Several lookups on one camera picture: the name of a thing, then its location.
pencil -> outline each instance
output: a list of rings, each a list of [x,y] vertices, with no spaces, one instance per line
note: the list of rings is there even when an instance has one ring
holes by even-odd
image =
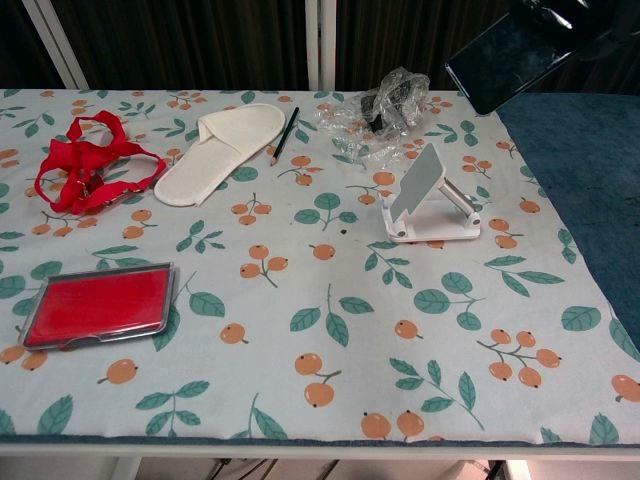
[[[284,144],[287,141],[287,137],[289,136],[289,133],[291,132],[291,129],[293,128],[293,122],[295,122],[299,111],[300,111],[300,109],[298,107],[296,107],[296,109],[293,111],[293,115],[291,115],[291,118],[289,119],[289,123],[287,124],[287,128],[284,129],[284,133],[282,134],[282,138],[280,139],[280,143],[278,144],[278,148],[276,148],[276,153],[274,153],[273,157],[271,157],[271,166],[272,167],[278,162],[278,156],[280,155],[280,152],[282,152],[282,148],[284,147]]]

stand base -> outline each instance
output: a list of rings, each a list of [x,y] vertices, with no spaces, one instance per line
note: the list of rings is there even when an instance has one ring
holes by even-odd
[[[394,223],[389,207],[396,195],[382,198],[382,218],[389,238],[396,243],[434,240],[472,240],[480,236],[480,216],[467,217],[451,201],[426,200],[409,215],[406,212]]]

blue cloth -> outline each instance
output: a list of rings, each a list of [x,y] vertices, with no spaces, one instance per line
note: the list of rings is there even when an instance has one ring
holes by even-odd
[[[528,93],[498,113],[640,347],[640,97]]]

red case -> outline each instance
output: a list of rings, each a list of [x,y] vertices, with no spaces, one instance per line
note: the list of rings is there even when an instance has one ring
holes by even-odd
[[[171,263],[48,277],[20,343],[39,350],[157,333],[167,323],[173,278]]]

floral tablecloth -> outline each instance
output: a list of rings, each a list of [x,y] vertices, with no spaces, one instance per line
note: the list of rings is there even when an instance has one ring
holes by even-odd
[[[316,127],[344,95],[0,91],[0,440],[640,444],[640,353],[497,114],[432,92],[404,160],[365,169]],[[117,113],[175,164],[199,116],[252,102],[301,109],[280,161],[266,148],[199,208],[147,191],[54,214],[33,190],[74,116]],[[429,142],[480,210],[478,240],[386,238],[378,195]],[[152,168],[125,158],[105,175]],[[164,333],[16,345],[47,275],[164,261],[179,267]]]

